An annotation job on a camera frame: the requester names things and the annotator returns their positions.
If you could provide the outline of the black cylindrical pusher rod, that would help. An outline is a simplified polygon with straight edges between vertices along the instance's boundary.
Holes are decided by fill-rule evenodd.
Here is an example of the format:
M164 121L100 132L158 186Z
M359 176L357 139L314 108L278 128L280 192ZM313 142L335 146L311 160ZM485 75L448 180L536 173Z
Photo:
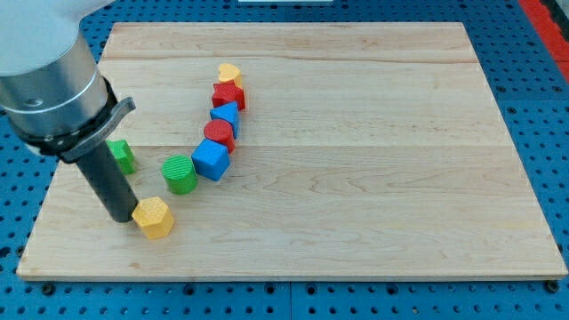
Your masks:
M77 167L115 222L132 220L138 198L123 175L106 142L81 156Z

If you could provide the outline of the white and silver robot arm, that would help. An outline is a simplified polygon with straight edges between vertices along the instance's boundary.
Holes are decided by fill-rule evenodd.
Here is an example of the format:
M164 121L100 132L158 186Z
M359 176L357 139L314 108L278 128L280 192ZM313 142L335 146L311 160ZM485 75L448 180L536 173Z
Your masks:
M1 3L1 108L33 150L76 164L111 218L138 203L106 139L134 110L98 69L81 20L108 0Z

